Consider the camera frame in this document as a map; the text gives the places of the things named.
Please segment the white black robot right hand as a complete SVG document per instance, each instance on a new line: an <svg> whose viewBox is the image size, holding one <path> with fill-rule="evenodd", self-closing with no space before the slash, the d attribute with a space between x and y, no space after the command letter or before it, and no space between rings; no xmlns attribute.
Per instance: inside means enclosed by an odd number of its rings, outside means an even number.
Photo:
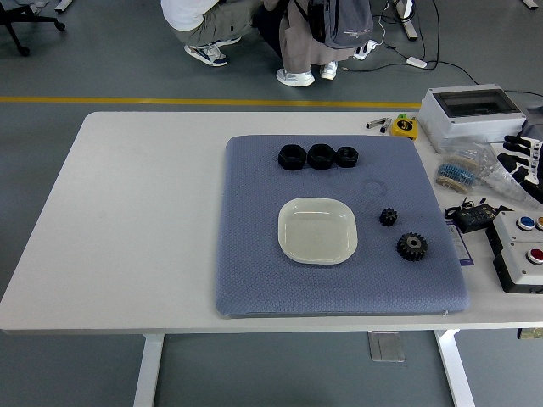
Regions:
<svg viewBox="0 0 543 407"><path fill-rule="evenodd" d="M502 146L506 152L497 156L498 161L529 196L542 203L542 142L505 136Z"/></svg>

